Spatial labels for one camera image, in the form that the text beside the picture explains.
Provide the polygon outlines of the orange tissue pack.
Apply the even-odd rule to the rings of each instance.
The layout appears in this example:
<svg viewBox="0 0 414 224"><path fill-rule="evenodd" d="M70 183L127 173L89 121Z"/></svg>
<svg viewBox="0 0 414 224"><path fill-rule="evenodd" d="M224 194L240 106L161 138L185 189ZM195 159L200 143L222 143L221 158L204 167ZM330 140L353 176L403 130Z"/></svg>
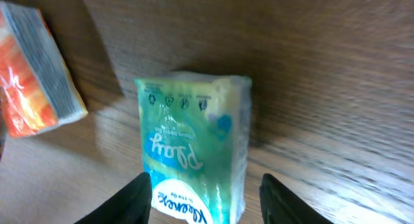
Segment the orange tissue pack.
<svg viewBox="0 0 414 224"><path fill-rule="evenodd" d="M88 111L37 8L1 2L1 105L8 134L29 137Z"/></svg>

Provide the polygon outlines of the green tissue pack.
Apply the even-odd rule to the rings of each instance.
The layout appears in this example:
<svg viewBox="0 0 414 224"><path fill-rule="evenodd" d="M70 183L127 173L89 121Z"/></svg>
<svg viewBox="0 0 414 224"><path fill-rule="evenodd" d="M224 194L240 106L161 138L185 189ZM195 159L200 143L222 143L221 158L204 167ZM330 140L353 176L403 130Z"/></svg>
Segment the green tissue pack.
<svg viewBox="0 0 414 224"><path fill-rule="evenodd" d="M237 223L245 211L251 79L177 72L135 83L152 206L188 223Z"/></svg>

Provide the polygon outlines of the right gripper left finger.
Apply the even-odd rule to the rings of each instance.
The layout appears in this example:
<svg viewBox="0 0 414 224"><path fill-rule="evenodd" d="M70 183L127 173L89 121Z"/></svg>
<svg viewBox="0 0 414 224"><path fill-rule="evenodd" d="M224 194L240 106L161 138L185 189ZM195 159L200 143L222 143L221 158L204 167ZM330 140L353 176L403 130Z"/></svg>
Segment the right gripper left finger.
<svg viewBox="0 0 414 224"><path fill-rule="evenodd" d="M143 172L76 224L148 224L151 178Z"/></svg>

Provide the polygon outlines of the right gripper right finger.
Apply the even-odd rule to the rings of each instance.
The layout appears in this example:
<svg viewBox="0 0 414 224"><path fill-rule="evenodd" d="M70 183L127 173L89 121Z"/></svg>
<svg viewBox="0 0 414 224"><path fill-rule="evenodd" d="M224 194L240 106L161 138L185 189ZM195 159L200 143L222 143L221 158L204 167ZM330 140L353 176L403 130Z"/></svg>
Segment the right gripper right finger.
<svg viewBox="0 0 414 224"><path fill-rule="evenodd" d="M259 187L264 224L332 224L271 174Z"/></svg>

